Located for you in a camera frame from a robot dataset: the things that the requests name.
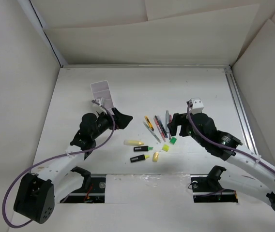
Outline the black yellow highlighter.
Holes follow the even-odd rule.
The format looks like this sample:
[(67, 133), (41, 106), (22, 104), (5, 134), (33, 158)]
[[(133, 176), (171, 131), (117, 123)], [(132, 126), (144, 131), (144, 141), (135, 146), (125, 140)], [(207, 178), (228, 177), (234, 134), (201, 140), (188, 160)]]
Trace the black yellow highlighter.
[(135, 163), (135, 162), (144, 161), (144, 160), (148, 159), (149, 157), (150, 157), (149, 155), (139, 155), (139, 156), (131, 157), (130, 162)]

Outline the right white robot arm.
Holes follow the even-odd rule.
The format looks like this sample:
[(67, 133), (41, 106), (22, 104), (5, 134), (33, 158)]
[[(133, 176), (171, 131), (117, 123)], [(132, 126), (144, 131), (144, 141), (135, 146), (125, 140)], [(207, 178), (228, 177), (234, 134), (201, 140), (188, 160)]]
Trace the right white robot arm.
[(260, 156), (251, 154), (242, 142), (216, 128), (212, 118), (200, 112), (196, 114), (175, 113), (168, 123), (168, 130), (175, 135), (180, 128), (180, 136), (192, 137), (209, 154), (220, 158), (249, 174), (248, 177), (234, 175), (221, 166), (214, 166), (203, 183), (215, 192), (225, 189), (240, 191), (261, 200), (275, 211), (275, 166)]

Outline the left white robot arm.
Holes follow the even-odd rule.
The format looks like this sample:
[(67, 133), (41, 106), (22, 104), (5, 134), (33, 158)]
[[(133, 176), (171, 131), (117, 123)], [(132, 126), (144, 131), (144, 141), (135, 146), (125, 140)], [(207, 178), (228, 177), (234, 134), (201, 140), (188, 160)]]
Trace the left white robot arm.
[(123, 130), (133, 120), (116, 108), (101, 113), (85, 114), (79, 130), (64, 154), (46, 159), (47, 165), (36, 173), (32, 168), (22, 172), (17, 179), (20, 185), (14, 203), (14, 211), (35, 221), (45, 223), (55, 204), (75, 190), (87, 191), (91, 173), (79, 165), (98, 149), (96, 139), (106, 130)]

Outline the yellow highlighter cap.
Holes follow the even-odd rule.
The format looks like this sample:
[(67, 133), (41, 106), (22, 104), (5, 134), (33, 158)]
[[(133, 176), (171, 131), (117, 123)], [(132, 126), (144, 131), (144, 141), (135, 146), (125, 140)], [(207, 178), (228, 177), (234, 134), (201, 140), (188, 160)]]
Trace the yellow highlighter cap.
[(169, 146), (164, 144), (163, 147), (162, 147), (162, 150), (168, 152), (169, 151)]

